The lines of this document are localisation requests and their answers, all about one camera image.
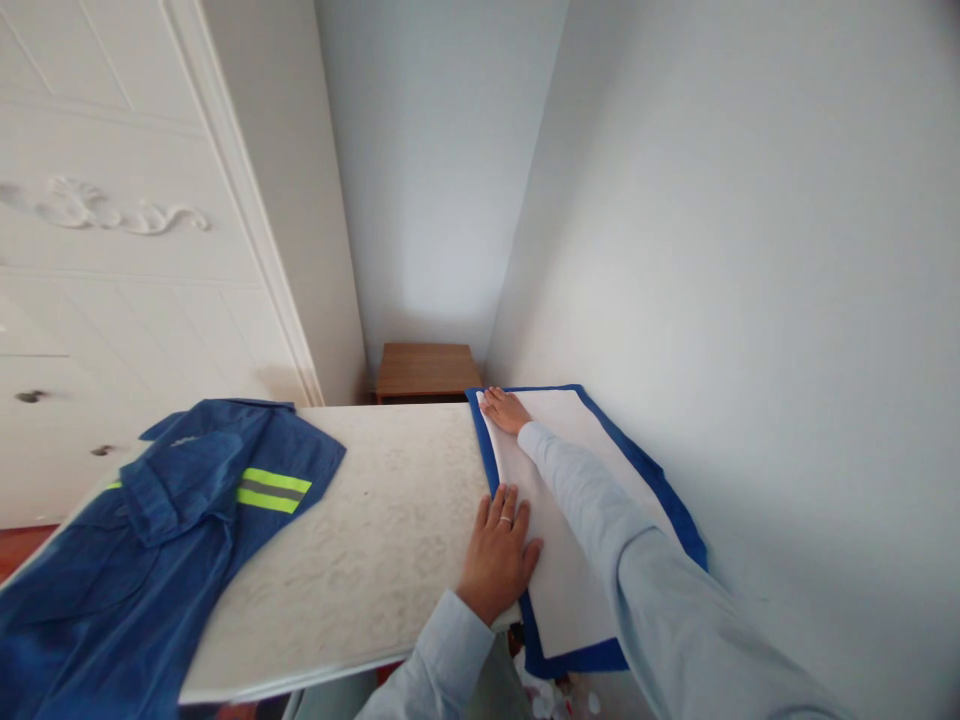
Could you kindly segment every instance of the light blue sleeve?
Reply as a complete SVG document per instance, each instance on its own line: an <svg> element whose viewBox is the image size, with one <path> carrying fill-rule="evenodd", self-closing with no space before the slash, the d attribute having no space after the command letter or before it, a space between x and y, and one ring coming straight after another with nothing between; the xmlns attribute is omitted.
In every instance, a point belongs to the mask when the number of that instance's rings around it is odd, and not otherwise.
<svg viewBox="0 0 960 720"><path fill-rule="evenodd" d="M491 645L490 628L447 590L413 654L370 696L357 718L463 717Z"/></svg>
<svg viewBox="0 0 960 720"><path fill-rule="evenodd" d="M537 422L518 440L603 582L620 647L658 717L850 717L737 615L591 452Z"/></svg>

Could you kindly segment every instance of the white table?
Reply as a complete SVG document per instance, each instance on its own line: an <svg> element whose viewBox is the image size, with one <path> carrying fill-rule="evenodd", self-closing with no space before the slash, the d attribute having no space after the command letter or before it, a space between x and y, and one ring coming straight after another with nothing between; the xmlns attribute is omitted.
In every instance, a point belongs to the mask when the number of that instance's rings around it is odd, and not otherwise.
<svg viewBox="0 0 960 720"><path fill-rule="evenodd" d="M457 581L488 490L469 406L299 415L347 455L323 500L223 593L181 703L255 700L402 659ZM497 626L518 619L514 607Z"/></svg>

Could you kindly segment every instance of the white cabinet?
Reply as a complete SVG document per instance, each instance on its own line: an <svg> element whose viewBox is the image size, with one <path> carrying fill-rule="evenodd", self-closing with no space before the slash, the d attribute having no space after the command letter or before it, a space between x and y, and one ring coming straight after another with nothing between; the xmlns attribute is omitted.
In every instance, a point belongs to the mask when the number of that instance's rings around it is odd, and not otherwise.
<svg viewBox="0 0 960 720"><path fill-rule="evenodd" d="M62 520L132 447L122 408L70 358L0 357L0 527Z"/></svg>
<svg viewBox="0 0 960 720"><path fill-rule="evenodd" d="M58 521L94 451L203 398L361 399L314 23L310 0L0 0L0 528ZM251 58L278 82L238 104Z"/></svg>

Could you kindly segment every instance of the wooden nightstand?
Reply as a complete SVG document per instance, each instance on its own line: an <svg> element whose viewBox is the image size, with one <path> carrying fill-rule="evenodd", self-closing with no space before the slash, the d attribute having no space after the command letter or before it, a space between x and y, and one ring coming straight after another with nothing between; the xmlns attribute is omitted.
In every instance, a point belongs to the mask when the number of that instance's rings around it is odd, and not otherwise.
<svg viewBox="0 0 960 720"><path fill-rule="evenodd" d="M377 404L466 401L464 390L480 387L469 345L386 343L377 379Z"/></svg>

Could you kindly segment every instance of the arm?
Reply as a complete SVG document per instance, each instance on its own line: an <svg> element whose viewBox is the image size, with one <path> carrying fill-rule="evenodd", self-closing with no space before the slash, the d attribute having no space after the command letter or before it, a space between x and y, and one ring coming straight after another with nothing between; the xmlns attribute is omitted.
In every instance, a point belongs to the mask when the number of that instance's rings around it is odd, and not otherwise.
<svg viewBox="0 0 960 720"><path fill-rule="evenodd" d="M463 717L493 644L490 626L527 589L543 542L524 547L530 504L517 487L480 501L456 593L444 593L410 658L364 705L358 718Z"/></svg>
<svg viewBox="0 0 960 720"><path fill-rule="evenodd" d="M493 633L447 590L420 633L410 658L364 705L361 718L460 718Z"/></svg>
<svg viewBox="0 0 960 720"><path fill-rule="evenodd" d="M520 447L554 493L604 584L620 647L657 716L847 717L737 615L726 591L671 543L596 456L532 422L515 396L498 394L487 392L484 412L519 433Z"/></svg>

